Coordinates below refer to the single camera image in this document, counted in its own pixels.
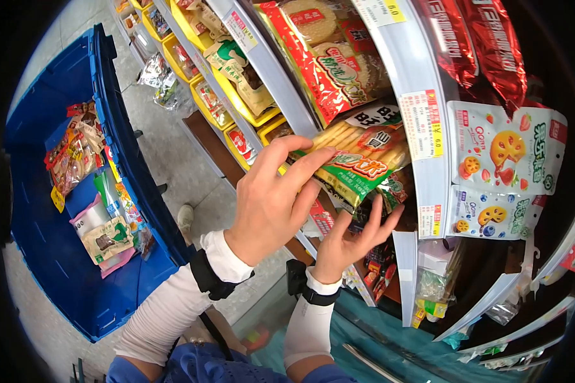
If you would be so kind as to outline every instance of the white arm sleeve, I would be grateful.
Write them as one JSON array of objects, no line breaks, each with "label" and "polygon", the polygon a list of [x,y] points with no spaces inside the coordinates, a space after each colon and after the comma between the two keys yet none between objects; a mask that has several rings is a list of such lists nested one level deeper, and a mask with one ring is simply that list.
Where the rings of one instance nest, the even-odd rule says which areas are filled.
[{"label": "white arm sleeve", "polygon": [[[234,255],[223,231],[203,235],[200,244],[219,279],[238,283],[249,278],[253,268]],[[117,355],[164,366],[175,340],[211,303],[208,293],[198,289],[189,265],[180,267],[125,324],[121,341],[115,347]]]},{"label": "white arm sleeve", "polygon": [[[311,275],[313,267],[307,268],[307,286],[321,295],[332,295],[341,287],[341,280],[335,284],[321,284]],[[330,319],[334,303],[330,306],[309,304],[300,297],[287,325],[283,364],[287,369],[301,359],[330,355]]]}]

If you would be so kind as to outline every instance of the white shoe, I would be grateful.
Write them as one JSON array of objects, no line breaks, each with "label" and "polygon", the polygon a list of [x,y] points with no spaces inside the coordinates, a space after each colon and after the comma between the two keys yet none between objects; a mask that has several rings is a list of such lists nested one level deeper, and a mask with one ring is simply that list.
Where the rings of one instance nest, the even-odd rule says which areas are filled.
[{"label": "white shoe", "polygon": [[189,232],[194,221],[194,208],[190,205],[183,205],[179,209],[179,214],[176,217],[176,225],[182,232]]}]

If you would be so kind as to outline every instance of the gray floor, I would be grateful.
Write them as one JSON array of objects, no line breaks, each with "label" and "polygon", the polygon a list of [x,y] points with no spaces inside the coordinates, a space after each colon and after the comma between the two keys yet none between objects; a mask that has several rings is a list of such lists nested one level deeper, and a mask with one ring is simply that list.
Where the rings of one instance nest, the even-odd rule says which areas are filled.
[{"label": "gray floor", "polygon": [[[195,207],[192,236],[199,247],[201,234],[225,229],[232,224],[236,207],[234,190],[213,173],[195,150],[176,124],[179,116],[153,103],[151,96],[154,90],[132,84],[140,68],[119,34],[107,8],[107,0],[70,2],[30,58],[13,98],[13,105],[53,57],[97,23],[104,25],[107,35],[114,36],[118,52],[114,62],[117,78],[132,127],[144,132],[138,144],[147,165],[156,184],[168,183],[169,188],[163,198],[174,217],[183,203]],[[230,324],[237,322],[284,275],[284,263],[289,257],[287,251],[281,250],[265,259],[256,268],[255,277],[238,286],[229,299],[216,304],[216,308],[224,313]],[[7,246],[4,260],[11,295],[20,311],[21,323],[56,379],[68,382],[72,375],[72,363],[77,363],[78,358],[83,359],[88,381],[102,378],[115,356],[113,347],[121,330],[117,329],[99,342],[91,344],[68,323],[38,288],[15,244]]]}]

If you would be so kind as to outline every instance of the hand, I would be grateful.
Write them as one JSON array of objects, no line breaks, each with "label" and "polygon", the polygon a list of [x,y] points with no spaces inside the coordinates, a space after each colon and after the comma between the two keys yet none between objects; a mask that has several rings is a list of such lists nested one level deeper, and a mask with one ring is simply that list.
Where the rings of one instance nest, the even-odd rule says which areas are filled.
[{"label": "hand", "polygon": [[280,249],[307,221],[320,190],[311,176],[336,149],[326,147],[307,154],[283,176],[277,170],[289,152],[312,146],[313,141],[299,135],[275,139],[238,181],[237,216],[224,238],[232,252],[249,266]]},{"label": "hand", "polygon": [[351,214],[345,210],[341,211],[334,222],[334,227],[319,247],[315,267],[311,272],[316,280],[322,284],[338,282],[347,266],[364,258],[370,249],[387,240],[405,207],[398,205],[380,226],[382,203],[381,195],[377,195],[368,222],[362,233],[357,235],[347,231],[351,223]]}]

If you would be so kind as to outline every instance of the blue plastic bin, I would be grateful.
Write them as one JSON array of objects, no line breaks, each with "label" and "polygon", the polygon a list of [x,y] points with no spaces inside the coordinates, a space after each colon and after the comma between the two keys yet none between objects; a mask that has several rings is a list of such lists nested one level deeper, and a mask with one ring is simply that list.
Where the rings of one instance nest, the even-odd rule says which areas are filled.
[{"label": "blue plastic bin", "polygon": [[[115,76],[115,57],[113,38],[105,36],[102,25],[86,31],[38,75],[5,132],[13,177],[13,237],[39,287],[91,342],[126,323],[194,251],[185,244],[138,148]],[[136,256],[104,280],[69,223],[96,196],[94,175],[70,192],[60,214],[43,163],[66,130],[66,107],[92,95],[123,184],[157,242],[147,262]]]}]

